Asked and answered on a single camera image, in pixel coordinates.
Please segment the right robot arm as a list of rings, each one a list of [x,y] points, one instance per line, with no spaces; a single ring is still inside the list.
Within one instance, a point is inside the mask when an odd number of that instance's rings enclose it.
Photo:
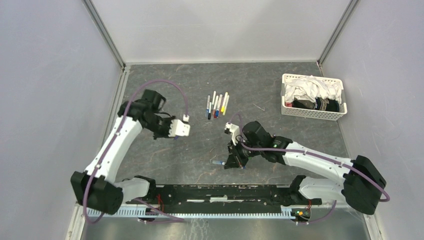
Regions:
[[[290,138],[271,135],[258,121],[243,127],[227,122],[224,133],[231,136],[225,169],[244,168],[250,158],[261,156],[270,163],[320,175],[298,176],[292,182],[288,196],[295,204],[313,199],[341,201],[358,212],[373,215],[379,203],[390,200],[386,180],[365,156],[351,159],[322,153]]]

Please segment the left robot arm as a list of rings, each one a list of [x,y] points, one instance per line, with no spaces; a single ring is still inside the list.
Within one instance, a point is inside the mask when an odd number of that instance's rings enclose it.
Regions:
[[[114,215],[122,204],[142,200],[153,203],[159,195],[156,181],[144,176],[134,176],[116,181],[117,172],[135,138],[148,130],[153,138],[174,139],[190,133],[190,116],[182,119],[162,112],[167,99],[155,90],[144,90],[140,99],[134,96],[123,103],[117,113],[112,131],[94,160],[84,171],[75,171],[70,183],[77,202],[83,207]]]

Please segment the white pen blue cap barcode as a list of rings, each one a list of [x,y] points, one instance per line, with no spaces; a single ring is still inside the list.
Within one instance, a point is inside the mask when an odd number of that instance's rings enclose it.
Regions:
[[[226,162],[224,161],[217,161],[217,160],[214,160],[212,163],[215,165],[222,165],[222,166],[226,164]]]

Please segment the white marker pale yellow cap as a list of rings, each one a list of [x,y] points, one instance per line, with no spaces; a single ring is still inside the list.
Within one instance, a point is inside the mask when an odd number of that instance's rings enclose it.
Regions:
[[[222,112],[222,115],[223,115],[223,116],[225,116],[225,115],[226,115],[226,112],[227,112],[227,109],[228,109],[228,104],[229,104],[229,99],[230,99],[230,95],[227,95],[227,98],[226,98],[226,100],[225,100],[224,110],[223,110],[223,112]]]

